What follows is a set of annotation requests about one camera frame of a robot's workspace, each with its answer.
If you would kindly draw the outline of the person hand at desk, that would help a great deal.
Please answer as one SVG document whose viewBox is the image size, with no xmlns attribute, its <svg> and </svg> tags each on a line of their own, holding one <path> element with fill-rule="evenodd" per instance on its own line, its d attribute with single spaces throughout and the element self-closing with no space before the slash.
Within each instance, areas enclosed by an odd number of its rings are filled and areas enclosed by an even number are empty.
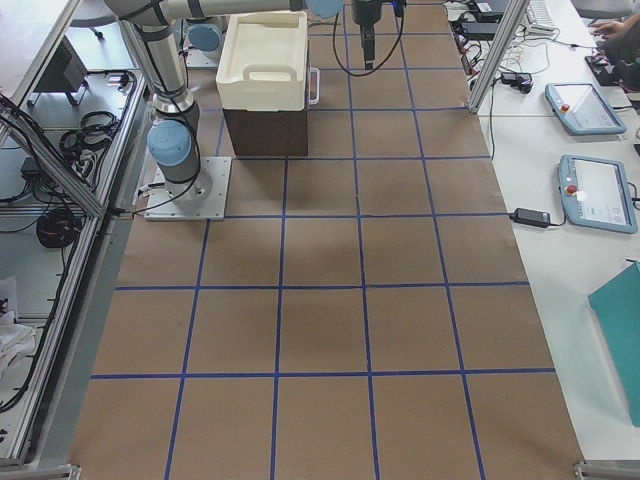
<svg viewBox="0 0 640 480">
<path fill-rule="evenodd" d="M 592 33 L 603 37 L 616 35 L 626 29 L 625 23 L 620 21 L 607 21 L 593 25 Z"/>
</svg>

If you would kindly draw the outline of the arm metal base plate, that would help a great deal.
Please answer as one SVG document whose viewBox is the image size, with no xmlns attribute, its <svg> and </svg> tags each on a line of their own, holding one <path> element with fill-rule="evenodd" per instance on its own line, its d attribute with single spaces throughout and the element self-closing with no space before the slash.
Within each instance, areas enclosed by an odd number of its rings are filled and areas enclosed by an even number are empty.
<svg viewBox="0 0 640 480">
<path fill-rule="evenodd" d="M 164 175 L 156 167 L 153 182 L 161 186 L 150 191 L 144 217 L 153 221 L 223 220 L 231 167 L 230 157 L 202 157 L 199 176 L 180 197 L 188 184 L 165 185 Z"/>
</svg>

